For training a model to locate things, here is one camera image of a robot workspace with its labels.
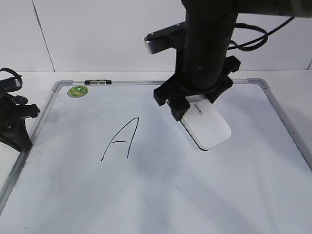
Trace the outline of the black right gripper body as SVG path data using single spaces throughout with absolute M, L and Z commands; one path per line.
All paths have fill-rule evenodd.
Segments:
M 192 85 L 187 74 L 174 74 L 161 86 L 154 89 L 153 96 L 159 106 L 165 104 L 168 99 L 184 98 L 195 95 L 204 95 L 211 103 L 226 90 L 232 87 L 233 81 L 229 78 L 230 73 L 239 70 L 241 61 L 235 56 L 225 58 L 221 72 L 217 79 L 204 77 L 200 81 L 200 87 Z

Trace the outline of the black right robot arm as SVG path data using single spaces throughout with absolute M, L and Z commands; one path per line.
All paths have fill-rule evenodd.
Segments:
M 184 22 L 148 34 L 144 41 L 148 51 L 156 54 L 169 48 L 176 50 L 175 72 L 154 90 L 159 106 L 168 103 L 175 120 L 180 121 L 190 109 L 189 96 L 204 95 L 214 102 L 232 87 L 229 74 L 236 72 L 240 61 L 228 57 L 227 51 L 252 51 L 267 42 L 269 33 L 251 43 L 237 44 L 232 40 L 235 28 L 259 31 L 254 25 L 237 23 L 243 14 L 309 18 L 309 0 L 184 0 Z

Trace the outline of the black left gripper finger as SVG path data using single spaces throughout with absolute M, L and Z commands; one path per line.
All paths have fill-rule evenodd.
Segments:
M 0 141 L 17 151 L 29 151 L 32 148 L 24 119 L 1 126 Z

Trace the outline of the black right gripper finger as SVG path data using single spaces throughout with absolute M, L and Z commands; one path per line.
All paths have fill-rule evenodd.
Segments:
M 184 114 L 189 110 L 190 104 L 185 97 L 171 98 L 168 100 L 171 113 L 176 121 L 181 121 Z

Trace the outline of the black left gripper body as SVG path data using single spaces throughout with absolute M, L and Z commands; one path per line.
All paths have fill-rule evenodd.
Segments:
M 27 105 L 28 99 L 13 96 L 7 92 L 0 93 L 0 135 L 14 137 L 29 136 L 25 119 L 36 118 L 40 110 L 37 105 Z

